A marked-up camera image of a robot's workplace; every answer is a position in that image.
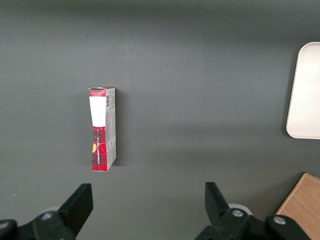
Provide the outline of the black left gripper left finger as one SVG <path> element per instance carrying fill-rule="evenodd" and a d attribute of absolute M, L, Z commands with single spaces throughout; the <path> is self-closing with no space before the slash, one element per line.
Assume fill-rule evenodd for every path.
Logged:
<path fill-rule="evenodd" d="M 58 210 L 48 210 L 18 226 L 14 219 L 0 221 L 2 240 L 74 240 L 93 210 L 90 183 L 82 183 Z"/>

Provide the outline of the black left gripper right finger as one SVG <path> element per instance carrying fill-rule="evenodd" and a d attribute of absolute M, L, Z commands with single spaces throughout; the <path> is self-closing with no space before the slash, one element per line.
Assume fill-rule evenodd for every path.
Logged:
<path fill-rule="evenodd" d="M 205 183 L 205 210 L 210 221 L 197 240 L 309 240 L 292 218 L 269 215 L 264 221 L 239 207 L 230 207 L 215 182 Z"/>

